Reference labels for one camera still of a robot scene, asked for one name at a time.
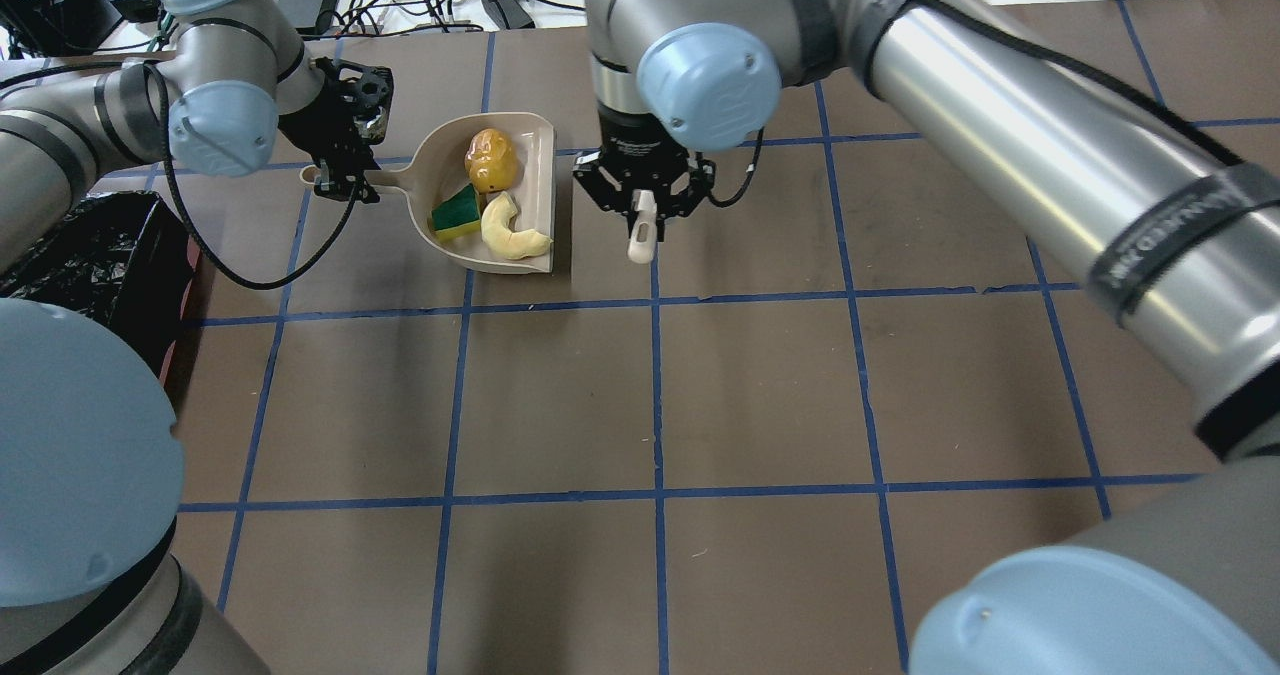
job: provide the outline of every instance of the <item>beige dustpan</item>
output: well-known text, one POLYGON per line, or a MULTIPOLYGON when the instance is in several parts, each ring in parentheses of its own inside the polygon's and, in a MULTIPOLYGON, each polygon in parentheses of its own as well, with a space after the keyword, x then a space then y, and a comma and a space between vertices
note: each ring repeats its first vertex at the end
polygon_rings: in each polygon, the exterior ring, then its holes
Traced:
MULTIPOLYGON (((535 229, 554 238, 556 133, 550 123, 531 113, 485 113, 451 120, 426 136, 408 165, 399 170, 366 170, 365 179, 381 193, 402 193, 413 227, 422 240, 463 268, 513 275, 550 273, 552 252, 525 260, 507 260, 494 255, 480 233, 440 242, 431 231, 431 210, 467 186, 463 165, 467 146, 485 128, 498 128, 507 133, 520 159, 520 178, 507 191, 520 209, 511 229, 535 229)), ((315 167, 302 170, 302 182, 311 186, 315 184, 315 167)))

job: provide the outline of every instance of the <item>blue grid line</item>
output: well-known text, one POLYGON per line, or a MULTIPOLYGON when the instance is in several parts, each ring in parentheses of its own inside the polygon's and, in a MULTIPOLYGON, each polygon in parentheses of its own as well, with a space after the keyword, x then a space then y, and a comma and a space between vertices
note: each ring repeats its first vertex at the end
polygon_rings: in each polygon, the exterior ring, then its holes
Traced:
POLYGON ((544 313, 548 310, 604 310, 612 307, 648 307, 649 300, 584 300, 570 302, 525 302, 513 305, 480 305, 475 313, 544 313))
POLYGON ((567 502, 643 501, 657 497, 657 491, 568 491, 559 493, 513 493, 488 496, 453 496, 453 506, 541 505, 567 502))
POLYGON ((1116 8, 1120 9, 1120 17, 1124 19, 1124 27, 1129 31, 1129 40, 1133 41, 1133 49, 1138 54, 1138 61, 1142 63, 1142 72, 1147 74, 1147 85, 1151 86, 1152 96, 1156 97, 1156 102, 1165 104, 1165 94, 1160 91, 1160 83, 1156 82, 1156 73, 1151 69, 1151 61, 1147 60, 1147 51, 1142 47, 1142 40, 1138 38, 1138 28, 1133 27, 1133 18, 1129 17, 1129 6, 1125 5, 1124 0, 1116 0, 1116 8))
POLYGON ((498 44, 497 33, 489 33, 489 44, 484 56, 484 91, 480 95, 480 111, 489 111, 489 92, 493 90, 493 54, 498 44))
POLYGON ((653 489, 654 557, 658 588, 658 675, 671 672, 671 637, 667 620, 667 475, 662 451, 662 283, 658 256, 649 264, 653 347, 653 489))
POLYGON ((982 295, 1005 295, 1005 293, 1019 293, 1019 292, 1039 292, 1043 288, 1048 288, 1050 292, 1074 292, 1080 288, 1079 283, 1030 283, 1030 284, 1016 284, 1016 286, 997 286, 992 288, 986 288, 982 295))
POLYGON ((841 291, 815 291, 815 292, 773 292, 760 295, 713 295, 708 297, 673 296, 659 298, 666 306, 680 305, 717 305, 726 302, 791 302, 797 300, 841 300, 846 297, 841 291))
POLYGON ((298 510, 392 510, 397 507, 439 507, 443 497, 378 497, 338 500, 276 500, 250 502, 191 502, 178 512, 288 512, 298 510))
POLYGON ((1196 120, 1197 128, 1238 128, 1251 126, 1280 126, 1280 118, 1234 118, 1228 120, 1196 120))
MULTIPOLYGON (((298 220, 293 232, 293 246, 289 250, 289 266, 288 272, 292 272, 297 266, 298 252, 302 248, 302 233, 306 229, 307 220, 307 206, 311 204, 311 193, 307 192, 302 196, 302 205, 298 207, 298 220)), ((293 292, 293 286, 284 286, 284 291, 280 293, 280 315, 287 311, 289 306, 289 295, 293 292)), ((241 508, 236 511, 236 520, 232 524, 232 537, 227 547, 227 560, 223 564, 223 581, 218 588, 218 610, 227 610, 227 597, 232 588, 232 575, 236 571, 236 556, 239 552, 239 537, 241 530, 244 525, 244 508, 243 506, 248 502, 250 488, 253 484, 253 466, 257 462, 257 447, 262 438, 262 424, 266 421, 266 405, 271 393, 271 383, 275 379, 275 364, 280 352, 280 342, 284 339, 284 320, 276 319, 275 334, 271 338, 271 350, 268 351, 266 368, 262 373, 262 387, 259 388, 257 396, 257 410, 253 414, 253 429, 248 441, 248 453, 244 456, 244 474, 241 479, 241 492, 239 503, 241 508)))
MULTIPOLYGON (((1197 120, 1192 123, 1197 128, 1230 128, 1230 127, 1251 127, 1251 126, 1280 126, 1280 118, 1234 118, 1234 119, 1221 119, 1221 120, 1197 120)), ((924 136, 920 133, 869 133, 858 136, 831 136, 831 142, 888 142, 888 141, 904 141, 904 140, 923 140, 924 136)), ((792 137, 792 138, 765 138, 764 147, 792 147, 797 145, 822 145, 826 142, 820 136, 818 137, 792 137)), ((742 141, 736 147, 755 147, 755 141, 742 141)), ((556 151, 558 158, 570 155, 584 155, 588 152, 595 152, 596 147, 566 147, 556 151)), ((398 155, 396 158, 375 158, 379 165, 404 165, 413 160, 411 155, 398 155)), ((312 163, 269 163, 260 168, 260 170, 301 170, 312 165, 312 163)), ((179 177, 197 175, 195 170, 189 168, 175 168, 174 174, 179 177)), ((138 178, 142 177, 141 173, 116 170, 114 173, 108 173, 102 178, 138 178)))
MULTIPOLYGON (((1107 488, 1170 485, 1199 478, 1198 473, 1161 473, 1152 475, 1102 475, 1107 488)), ((1005 480, 920 480, 904 483, 819 483, 799 485, 727 485, 708 488, 663 488, 664 500, 808 497, 878 493, 936 492, 1007 492, 1061 488, 1089 488, 1092 478, 1020 478, 1005 480)), ((658 497, 657 489, 568 491, 540 493, 453 496, 453 507, 494 507, 508 505, 554 505, 575 502, 640 502, 658 497)), ((380 510, 397 507, 440 507, 443 497, 385 497, 352 500, 251 501, 251 502, 188 502, 179 512, 278 512, 298 510, 380 510)))
POLYGON ((403 307, 392 310, 343 310, 334 313, 289 313, 285 323, 311 320, 356 320, 360 318, 413 318, 421 315, 461 315, 462 307, 403 307))
MULTIPOLYGON (((844 228, 844 218, 838 223, 844 228)), ((947 295, 978 295, 978 288, 972 286, 955 287, 955 288, 878 288, 878 289, 859 289, 851 287, 851 296, 856 298, 877 298, 877 297, 927 297, 927 296, 947 296, 947 295)))
POLYGON ((1057 359, 1062 365, 1062 378, 1066 380, 1066 393, 1071 398, 1071 411, 1075 414, 1075 427, 1080 432, 1080 446, 1084 448, 1084 459, 1089 464, 1089 478, 1098 496, 1098 508, 1102 511, 1102 517, 1110 520, 1111 502, 1107 498, 1106 484, 1102 484, 1102 469, 1098 466, 1097 452, 1093 451, 1093 435, 1089 433, 1089 420, 1084 416, 1084 403, 1080 401, 1080 389, 1075 383, 1075 369, 1071 368, 1071 355, 1066 351, 1066 337, 1062 334, 1062 324, 1057 319, 1057 307, 1053 305, 1053 296, 1048 289, 1048 281, 1044 278, 1044 263, 1041 260, 1039 248, 1030 240, 1027 241, 1027 251, 1032 256, 1032 265, 1036 266, 1036 278, 1041 283, 1044 313, 1048 315, 1050 329, 1053 332, 1053 345, 1057 348, 1057 359))
POLYGON ((845 214, 840 205, 840 183, 836 178, 836 156, 832 151, 831 124, 827 118, 827 97, 822 83, 814 83, 814 96, 818 100, 818 120, 822 126, 823 151, 827 156, 827 187, 831 190, 831 211, 836 220, 836 242, 840 247, 840 266, 845 277, 845 292, 849 301, 849 323, 854 338, 854 356, 858 360, 858 384, 863 400, 863 419, 867 423, 867 448, 872 460, 872 474, 878 488, 877 503, 881 523, 881 539, 884 549, 884 573, 888 580, 890 606, 893 611, 893 633, 897 639, 897 657, 902 671, 906 671, 908 639, 906 620, 902 615, 902 597, 899 588, 897 556, 893 552, 893 525, 888 512, 888 496, 883 492, 884 469, 879 456, 879 438, 876 432, 876 414, 872 411, 870 379, 867 370, 867 348, 863 342, 861 319, 858 311, 858 289, 854 283, 854 270, 849 259, 849 241, 845 231, 845 214))
POLYGON ((831 142, 890 142, 900 140, 923 140, 920 133, 872 133, 860 136, 831 136, 831 142))
POLYGON ((462 325, 458 329, 458 361, 453 370, 453 411, 449 419, 449 452, 444 469, 444 497, 440 502, 440 537, 435 552, 435 590, 431 596, 431 629, 426 671, 434 675, 440 658, 440 624, 444 616, 445 569, 449 562, 449 534, 453 529, 453 489, 458 474, 458 441, 462 430, 462 392, 466 386, 467 342, 471 338, 471 296, 475 273, 467 270, 462 295, 462 325))
MULTIPOLYGON (((1047 283, 1043 286, 1050 291, 1078 291, 1080 286, 1075 283, 1047 283)), ((1009 295, 1024 292, 1039 292, 1037 283, 1016 283, 1010 286, 991 287, 982 291, 982 295, 1009 295)), ((886 297, 946 297, 955 295, 978 295, 978 288, 973 286, 961 287, 936 287, 936 288, 882 288, 855 291, 854 297, 886 298, 886 297)), ((845 291, 810 291, 810 292, 764 292, 758 295, 713 295, 708 297, 698 296, 669 296, 659 297, 663 307, 687 305, 719 305, 741 302, 795 302, 818 300, 842 300, 849 297, 845 291)), ((652 298, 632 300, 581 300, 563 302, 517 302, 508 305, 474 305, 474 314, 504 314, 504 313, 544 313, 557 310, 607 310, 618 307, 650 307, 652 298)), ((298 323, 311 320, 351 320, 357 318, 420 318, 433 315, 461 315, 462 307, 404 307, 390 310, 334 310, 311 313, 285 313, 284 315, 238 315, 229 318, 205 318, 183 320, 186 328, 228 328, 237 325, 264 325, 271 323, 298 323)))

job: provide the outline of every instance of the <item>green sponge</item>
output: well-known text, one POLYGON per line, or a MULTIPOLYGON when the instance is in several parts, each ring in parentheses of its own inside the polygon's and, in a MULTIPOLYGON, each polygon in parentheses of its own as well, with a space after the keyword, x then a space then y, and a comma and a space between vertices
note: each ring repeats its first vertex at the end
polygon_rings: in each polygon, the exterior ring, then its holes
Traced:
POLYGON ((475 186, 467 186, 457 195, 431 210, 431 229, 440 242, 448 242, 480 231, 480 211, 485 202, 475 186))

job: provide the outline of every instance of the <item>white handle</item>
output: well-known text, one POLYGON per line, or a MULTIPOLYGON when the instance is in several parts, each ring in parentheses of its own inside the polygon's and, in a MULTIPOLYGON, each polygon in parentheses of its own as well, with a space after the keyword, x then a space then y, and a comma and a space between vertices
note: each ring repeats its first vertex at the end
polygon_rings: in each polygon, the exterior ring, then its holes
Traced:
POLYGON ((658 250, 658 201, 650 190, 637 190, 632 201, 636 210, 636 224, 631 228, 631 242, 627 245, 627 257, 637 265, 653 263, 658 250))

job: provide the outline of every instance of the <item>power adapter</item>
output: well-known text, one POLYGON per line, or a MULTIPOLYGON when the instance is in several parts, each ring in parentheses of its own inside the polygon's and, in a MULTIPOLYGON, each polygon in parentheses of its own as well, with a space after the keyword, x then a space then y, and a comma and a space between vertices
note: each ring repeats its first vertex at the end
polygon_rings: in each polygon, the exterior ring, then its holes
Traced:
POLYGON ((484 1, 484 12, 493 18, 494 24, 498 24, 498 27, 504 31, 521 31, 538 27, 534 24, 534 19, 530 18, 529 13, 526 13, 516 0, 481 1, 484 1))

